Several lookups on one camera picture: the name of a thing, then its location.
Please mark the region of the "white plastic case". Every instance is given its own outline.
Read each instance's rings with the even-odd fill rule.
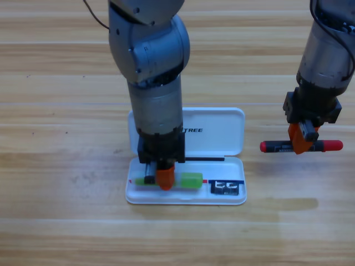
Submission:
[[[243,163],[236,157],[243,149],[244,112],[238,108],[183,108],[186,158],[215,158],[216,161],[186,161],[175,164],[175,175],[202,173],[202,187],[193,190],[173,187],[163,191],[158,186],[138,186],[136,178],[145,175],[145,164],[134,158],[129,166],[126,199],[133,204],[207,204],[239,205],[247,191]],[[128,115],[130,147],[137,153],[139,135],[133,113]],[[238,193],[228,193],[237,187]]]

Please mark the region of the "label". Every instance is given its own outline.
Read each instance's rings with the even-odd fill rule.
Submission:
[[[203,129],[182,129],[183,133],[188,133],[188,132],[202,132]]]
[[[240,180],[209,180],[211,184],[211,193],[215,195],[239,195],[239,185],[243,185],[244,181]]]

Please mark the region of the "red marker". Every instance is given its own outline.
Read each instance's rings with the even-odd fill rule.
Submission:
[[[318,140],[308,150],[311,151],[340,151],[343,143],[340,140]],[[260,150],[265,153],[293,152],[291,141],[263,141]]]

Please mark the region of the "green object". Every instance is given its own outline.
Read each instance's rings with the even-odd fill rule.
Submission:
[[[192,188],[198,189],[202,187],[203,176],[202,173],[181,173],[181,181],[176,184],[174,182],[174,186],[180,185],[182,188]],[[135,184],[137,186],[157,186],[156,183],[146,184],[144,183],[144,178],[136,178]]]
[[[200,188],[202,182],[202,173],[181,173],[181,187],[183,188]]]

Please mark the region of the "black stripe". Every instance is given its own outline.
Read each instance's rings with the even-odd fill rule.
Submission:
[[[186,157],[185,161],[218,161],[223,162],[224,157]]]

